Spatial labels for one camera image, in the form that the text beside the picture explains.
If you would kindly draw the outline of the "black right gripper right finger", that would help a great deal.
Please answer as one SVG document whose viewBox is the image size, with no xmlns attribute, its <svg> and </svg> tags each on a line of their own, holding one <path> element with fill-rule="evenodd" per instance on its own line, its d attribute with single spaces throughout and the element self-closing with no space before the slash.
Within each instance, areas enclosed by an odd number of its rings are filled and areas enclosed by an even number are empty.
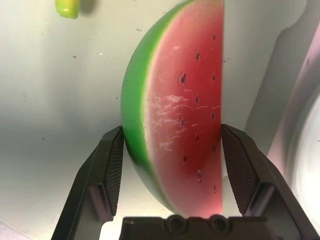
<svg viewBox="0 0 320 240">
<path fill-rule="evenodd" d="M 248 240 L 310 240 L 312 224 L 278 168 L 245 132 L 227 124 L 221 139 L 231 189 L 241 213 L 230 223 Z"/>
</svg>

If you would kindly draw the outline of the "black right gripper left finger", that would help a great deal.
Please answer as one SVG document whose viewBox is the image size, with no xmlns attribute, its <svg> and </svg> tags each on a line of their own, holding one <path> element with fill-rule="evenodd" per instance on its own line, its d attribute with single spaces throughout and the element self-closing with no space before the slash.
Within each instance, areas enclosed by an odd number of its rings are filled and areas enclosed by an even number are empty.
<svg viewBox="0 0 320 240">
<path fill-rule="evenodd" d="M 118 126 L 105 133 L 78 170 L 53 240 L 98 240 L 104 223 L 118 207 L 123 167 L 124 133 Z"/>
</svg>

